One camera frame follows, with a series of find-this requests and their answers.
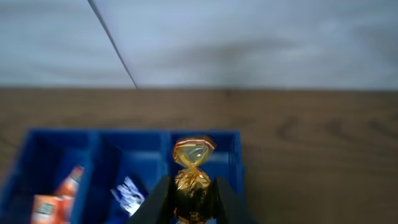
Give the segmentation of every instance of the blue tray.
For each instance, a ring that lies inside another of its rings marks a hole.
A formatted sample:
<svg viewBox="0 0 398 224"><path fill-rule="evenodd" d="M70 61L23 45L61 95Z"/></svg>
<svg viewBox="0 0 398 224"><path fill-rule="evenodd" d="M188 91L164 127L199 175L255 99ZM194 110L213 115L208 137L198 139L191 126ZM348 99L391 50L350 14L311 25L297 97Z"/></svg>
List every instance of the blue tray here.
<svg viewBox="0 0 398 224"><path fill-rule="evenodd" d="M85 168L72 210L72 223L104 223L118 204L110 189L127 175L151 192L163 175L175 175L175 142L184 137L211 137L217 144L200 166L212 179L223 176L243 198L241 141L234 131L142 131L32 129L0 201L0 223L30 223L33 196L52 195L76 165Z"/></svg>

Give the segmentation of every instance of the white wall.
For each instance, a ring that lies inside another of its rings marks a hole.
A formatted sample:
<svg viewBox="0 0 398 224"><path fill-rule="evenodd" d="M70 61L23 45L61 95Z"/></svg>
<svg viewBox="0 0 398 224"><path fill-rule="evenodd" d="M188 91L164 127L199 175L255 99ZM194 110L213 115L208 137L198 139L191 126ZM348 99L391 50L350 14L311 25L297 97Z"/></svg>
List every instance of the white wall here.
<svg viewBox="0 0 398 224"><path fill-rule="evenodd" d="M134 88L87 1L0 0L1 86Z"/></svg>
<svg viewBox="0 0 398 224"><path fill-rule="evenodd" d="M398 89L395 0L94 0L140 87Z"/></svg>
<svg viewBox="0 0 398 224"><path fill-rule="evenodd" d="M395 0L94 0L139 88L398 90ZM0 0L0 85L134 87L87 0Z"/></svg>

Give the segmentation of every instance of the gold wrapped candy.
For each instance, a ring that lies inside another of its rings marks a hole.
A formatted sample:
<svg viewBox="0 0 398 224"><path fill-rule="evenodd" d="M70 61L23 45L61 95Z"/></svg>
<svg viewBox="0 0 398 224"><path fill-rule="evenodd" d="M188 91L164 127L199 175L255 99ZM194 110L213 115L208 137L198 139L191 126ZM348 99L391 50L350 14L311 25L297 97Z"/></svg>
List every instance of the gold wrapped candy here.
<svg viewBox="0 0 398 224"><path fill-rule="evenodd" d="M174 161L186 169L175 176L174 215L186 224L204 224L213 218L213 184L197 166L204 163L216 144L209 137L179 139L174 145Z"/></svg>

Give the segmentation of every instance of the brown wood grain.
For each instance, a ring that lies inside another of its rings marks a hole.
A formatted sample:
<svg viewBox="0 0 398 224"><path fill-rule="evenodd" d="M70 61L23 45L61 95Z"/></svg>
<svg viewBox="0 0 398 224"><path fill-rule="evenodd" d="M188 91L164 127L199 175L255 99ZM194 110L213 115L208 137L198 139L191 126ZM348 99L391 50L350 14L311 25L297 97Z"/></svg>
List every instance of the brown wood grain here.
<svg viewBox="0 0 398 224"><path fill-rule="evenodd" d="M260 223L398 223L398 93L0 90L0 178L31 127L239 129Z"/></svg>

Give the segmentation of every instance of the wooden surface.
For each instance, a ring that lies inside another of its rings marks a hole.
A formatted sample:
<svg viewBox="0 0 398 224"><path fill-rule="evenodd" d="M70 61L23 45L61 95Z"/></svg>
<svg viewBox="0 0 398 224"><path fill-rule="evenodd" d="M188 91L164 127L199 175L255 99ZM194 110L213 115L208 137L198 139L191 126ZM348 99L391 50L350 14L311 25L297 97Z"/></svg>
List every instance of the wooden surface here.
<svg viewBox="0 0 398 224"><path fill-rule="evenodd" d="M398 93L0 90L1 179L30 127L233 128L260 223L398 223Z"/></svg>

